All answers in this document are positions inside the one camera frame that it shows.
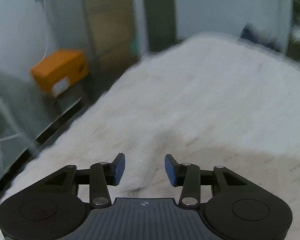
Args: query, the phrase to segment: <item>cardboard box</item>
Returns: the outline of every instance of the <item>cardboard box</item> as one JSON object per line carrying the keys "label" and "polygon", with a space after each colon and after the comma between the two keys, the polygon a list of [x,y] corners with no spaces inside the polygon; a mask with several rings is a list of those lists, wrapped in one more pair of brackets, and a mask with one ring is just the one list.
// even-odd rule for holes
{"label": "cardboard box", "polygon": [[30,69],[40,88],[54,97],[76,84],[88,72],[83,51],[76,49],[59,50]]}

